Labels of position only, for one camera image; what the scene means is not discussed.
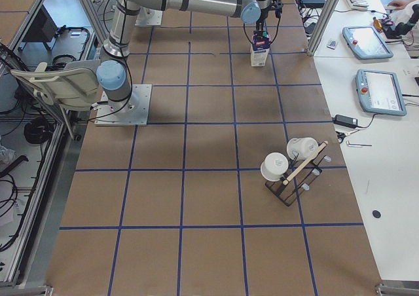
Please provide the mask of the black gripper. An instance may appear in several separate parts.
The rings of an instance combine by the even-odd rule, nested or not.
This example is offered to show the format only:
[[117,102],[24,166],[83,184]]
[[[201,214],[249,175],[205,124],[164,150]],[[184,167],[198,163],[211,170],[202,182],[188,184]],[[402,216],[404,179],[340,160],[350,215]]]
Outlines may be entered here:
[[261,9],[260,18],[255,24],[255,33],[258,36],[263,36],[264,31],[264,21],[268,18],[269,12],[274,11],[275,17],[278,20],[281,20],[283,12],[283,3],[282,0],[268,0],[267,7]]

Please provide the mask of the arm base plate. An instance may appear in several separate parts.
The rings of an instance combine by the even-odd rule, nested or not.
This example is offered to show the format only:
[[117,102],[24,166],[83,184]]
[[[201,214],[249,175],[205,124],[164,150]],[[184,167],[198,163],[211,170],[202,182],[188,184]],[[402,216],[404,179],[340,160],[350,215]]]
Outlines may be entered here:
[[135,27],[153,27],[161,26],[163,12],[141,7],[137,16]]
[[108,101],[108,103],[98,107],[94,124],[97,126],[146,126],[151,92],[151,84],[134,84],[128,104],[118,113],[115,111],[121,108],[124,102],[110,102],[106,93],[102,92],[101,101]]

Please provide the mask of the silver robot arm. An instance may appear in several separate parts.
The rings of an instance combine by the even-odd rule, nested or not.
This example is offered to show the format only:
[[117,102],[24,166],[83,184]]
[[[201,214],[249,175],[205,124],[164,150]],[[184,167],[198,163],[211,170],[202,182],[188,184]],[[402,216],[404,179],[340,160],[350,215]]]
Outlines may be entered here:
[[116,0],[110,32],[104,40],[96,76],[107,97],[106,116],[123,118],[139,111],[139,97],[127,64],[129,44],[136,25],[161,24],[162,13],[168,9],[214,14],[241,19],[243,25],[255,25],[251,44],[269,48],[272,38],[264,32],[270,12],[282,15],[280,0]]

